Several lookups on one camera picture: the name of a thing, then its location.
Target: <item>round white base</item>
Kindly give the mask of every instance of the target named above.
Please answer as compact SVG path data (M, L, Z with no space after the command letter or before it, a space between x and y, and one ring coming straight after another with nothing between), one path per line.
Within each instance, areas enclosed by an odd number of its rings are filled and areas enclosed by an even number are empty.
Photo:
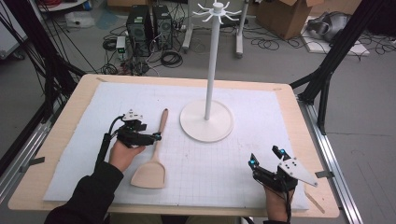
M222 103L212 101L210 119L205 120L206 101L186 105L180 114L180 124L190 137L202 142L217 142L233 130L233 114Z

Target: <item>beige spatula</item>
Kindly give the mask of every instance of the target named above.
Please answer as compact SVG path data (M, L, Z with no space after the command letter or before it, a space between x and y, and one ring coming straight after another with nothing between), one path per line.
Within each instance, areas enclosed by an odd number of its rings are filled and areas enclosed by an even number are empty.
M163 111L159 132L163 135L166 120L168 119L168 109ZM155 143L154 153L150 161L142 164L137 168L131 179L131 184L146 189L162 189L165 186L165 167L158 159L158 150L161 141Z

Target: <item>person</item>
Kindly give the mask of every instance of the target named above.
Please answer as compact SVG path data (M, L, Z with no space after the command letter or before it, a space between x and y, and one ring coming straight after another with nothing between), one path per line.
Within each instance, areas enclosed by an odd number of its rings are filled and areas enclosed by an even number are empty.
M102 224L114 192L123 179L123 172L145 147L128 148L116 141L110 151L109 162L100 162L93 174L79 181L70 200L49 212L45 224ZM267 187L268 221L265 224L288 223L285 201L281 194Z

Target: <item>spatula head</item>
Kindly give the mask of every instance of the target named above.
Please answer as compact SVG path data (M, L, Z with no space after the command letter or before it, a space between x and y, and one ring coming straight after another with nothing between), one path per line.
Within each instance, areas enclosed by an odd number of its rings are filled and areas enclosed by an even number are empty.
M162 189L165 187L165 167L157 161L150 161L137 168L131 184L139 188Z

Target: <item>computer tower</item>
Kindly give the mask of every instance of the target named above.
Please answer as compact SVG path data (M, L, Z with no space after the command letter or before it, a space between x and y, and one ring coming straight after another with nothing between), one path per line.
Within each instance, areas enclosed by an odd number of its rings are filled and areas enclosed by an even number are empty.
M153 6L152 17L154 38L156 38L158 49L171 49L173 47L173 26L168 7Z
M126 22L134 56L148 57L153 39L149 6L133 5Z

